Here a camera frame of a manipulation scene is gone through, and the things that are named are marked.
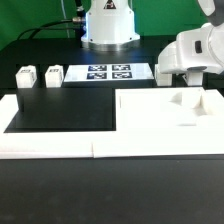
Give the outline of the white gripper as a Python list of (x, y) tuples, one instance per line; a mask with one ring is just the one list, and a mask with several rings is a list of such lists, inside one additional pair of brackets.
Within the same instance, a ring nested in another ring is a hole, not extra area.
[(168, 73), (224, 72), (224, 24), (211, 23), (184, 31), (158, 56), (159, 71)]

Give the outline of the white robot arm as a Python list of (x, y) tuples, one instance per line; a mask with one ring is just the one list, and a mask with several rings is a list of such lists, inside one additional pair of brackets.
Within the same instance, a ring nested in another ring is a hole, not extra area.
[[(224, 72), (224, 0), (197, 0), (208, 22), (184, 31), (158, 56), (162, 74)], [(119, 50), (140, 40), (128, 0), (91, 0), (82, 46), (101, 51)]]

